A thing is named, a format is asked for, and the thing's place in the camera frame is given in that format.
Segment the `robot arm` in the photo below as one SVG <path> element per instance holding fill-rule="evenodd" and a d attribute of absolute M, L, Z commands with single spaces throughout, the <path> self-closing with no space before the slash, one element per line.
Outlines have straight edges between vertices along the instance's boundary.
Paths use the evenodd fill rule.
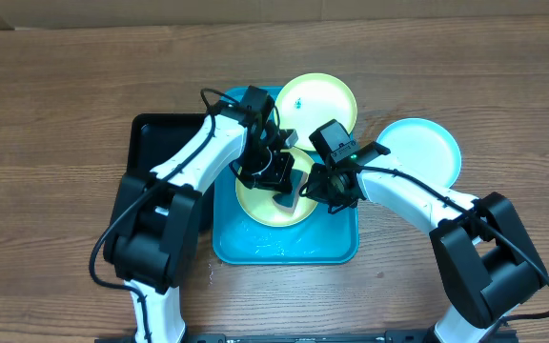
<path fill-rule="evenodd" d="M 490 225 L 545 271 L 516 210 L 502 195 L 478 199 L 432 184 L 378 143 L 359 149 L 336 121 L 310 138 L 325 163 L 313 165 L 301 195 L 329 204 L 330 212 L 369 200 L 429 235 L 453 305 L 433 329 L 437 341 L 478 342 L 502 316 L 545 286 L 527 259 L 483 229 Z M 474 246 L 493 238 L 497 246 L 480 256 Z"/>
<path fill-rule="evenodd" d="M 286 193 L 293 188 L 290 172 L 294 159 L 281 150 L 290 148 L 297 137 L 295 131 L 280 131 L 267 121 L 273 99 L 265 91 L 250 87 L 240 104 L 218 104 L 214 136 L 205 148 L 169 180 L 166 190 L 128 215 L 104 246 L 105 259 L 115 266 L 116 275 L 147 296 L 152 342 L 179 343 L 185 332 L 178 286 L 195 254 L 201 194 L 219 173 L 234 162 L 240 166 L 234 172 L 248 188 Z M 154 167 L 152 175 L 125 175 L 112 219 L 151 187 L 154 179 L 166 177 L 192 155 L 211 128 L 208 117 L 199 133 L 178 154 Z M 535 271 L 499 243 L 480 257 L 474 245 L 493 237 L 424 187 L 400 177 L 403 173 L 420 180 L 385 147 L 371 143 L 359 149 L 336 121 L 317 129 L 311 141 L 325 163 L 313 165 L 301 195 L 328 204 L 331 213 L 356 206 L 359 199 L 369 200 L 391 209 L 430 236 L 444 289 L 453 304 L 435 325 L 437 341 L 478 342 L 502 315 L 543 287 Z M 545 271 L 507 199 L 496 193 L 477 199 L 426 180 L 420 182 L 485 218 Z M 138 326 L 135 341 L 146 342 L 141 307 L 136 298 L 133 300 Z"/>

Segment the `blue tray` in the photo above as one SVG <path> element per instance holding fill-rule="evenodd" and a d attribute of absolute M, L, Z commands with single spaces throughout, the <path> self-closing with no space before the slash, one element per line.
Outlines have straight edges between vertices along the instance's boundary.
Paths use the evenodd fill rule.
<path fill-rule="evenodd" d="M 226 93 L 240 100 L 247 88 Z M 276 99 L 281 87 L 262 87 Z M 309 152 L 315 162 L 321 159 Z M 235 180 L 226 168 L 215 179 L 213 205 L 213 250 L 230 264 L 340 264 L 355 256 L 359 248 L 357 209 L 328 214 L 318 204 L 305 220 L 285 228 L 254 221 L 236 199 Z"/>

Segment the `light blue plate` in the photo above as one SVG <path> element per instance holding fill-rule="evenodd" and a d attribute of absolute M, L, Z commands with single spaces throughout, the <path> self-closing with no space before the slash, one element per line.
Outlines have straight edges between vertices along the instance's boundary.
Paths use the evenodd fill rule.
<path fill-rule="evenodd" d="M 407 118 L 389 125 L 376 140 L 406 167 L 449 188 L 461 172 L 461 150 L 452 134 L 433 121 Z"/>
<path fill-rule="evenodd" d="M 226 93 L 240 100 L 247 88 Z M 262 87 L 276 98 L 281 87 Z M 321 163 L 316 153 L 308 154 Z M 357 209 L 328 214 L 318 204 L 303 221 L 285 228 L 260 224 L 247 215 L 236 199 L 234 175 L 226 168 L 215 180 L 213 250 L 230 264 L 340 264 L 359 248 Z"/>

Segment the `black bracket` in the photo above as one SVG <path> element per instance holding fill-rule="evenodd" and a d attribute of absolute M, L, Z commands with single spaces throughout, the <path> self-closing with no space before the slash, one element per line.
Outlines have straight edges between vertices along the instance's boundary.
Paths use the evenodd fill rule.
<path fill-rule="evenodd" d="M 508 199 L 493 192 L 475 202 L 474 212 L 545 271 Z M 480 256 L 472 240 L 479 236 L 488 241 L 493 237 L 464 215 L 442 220 L 429 236 L 446 295 L 463 318 L 477 328 L 490 327 L 544 286 L 535 270 L 498 240 L 496 247 Z"/>
<path fill-rule="evenodd" d="M 305 192 L 300 196 L 328 204 L 329 214 L 355 208 L 359 199 L 365 200 L 357 180 L 359 169 L 380 155 L 389 154 L 389 149 L 377 142 L 360 149 L 334 119 L 317 128 L 309 139 L 323 164 L 313 164 Z"/>
<path fill-rule="evenodd" d="M 267 91 L 249 86 L 236 106 L 221 110 L 222 115 L 247 128 L 245 150 L 230 168 L 248 189 L 291 193 L 294 158 L 281 149 L 289 149 L 297 134 L 295 130 L 279 130 L 275 122 L 268 120 L 274 107 L 275 101 Z"/>
<path fill-rule="evenodd" d="M 112 221 L 155 182 L 151 175 L 125 174 Z M 168 215 L 155 212 L 156 207 L 167 209 Z M 105 260 L 114 265 L 116 276 L 138 280 L 159 293 L 179 286 L 195 256 L 201 207 L 201 192 L 167 184 L 114 229 L 105 243 Z"/>

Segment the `wood grain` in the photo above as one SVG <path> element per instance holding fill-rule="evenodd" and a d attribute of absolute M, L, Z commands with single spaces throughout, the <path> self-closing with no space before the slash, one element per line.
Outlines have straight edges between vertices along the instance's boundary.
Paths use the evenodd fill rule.
<path fill-rule="evenodd" d="M 0 0 L 0 30 L 536 14 L 549 0 Z"/>
<path fill-rule="evenodd" d="M 93 285 L 87 263 L 136 115 L 202 111 L 202 87 L 312 71 L 353 90 L 362 143 L 404 117 L 447 128 L 463 152 L 456 189 L 512 199 L 549 272 L 549 16 L 0 32 L 0 342 L 134 328 L 129 295 Z M 230 266 L 203 235 L 182 291 L 190 331 L 436 322 L 448 301 L 428 240 L 379 206 L 361 204 L 359 217 L 359 252 L 341 266 Z M 546 308 L 541 291 L 519 311 Z M 549 340 L 549 319 L 513 328 Z"/>

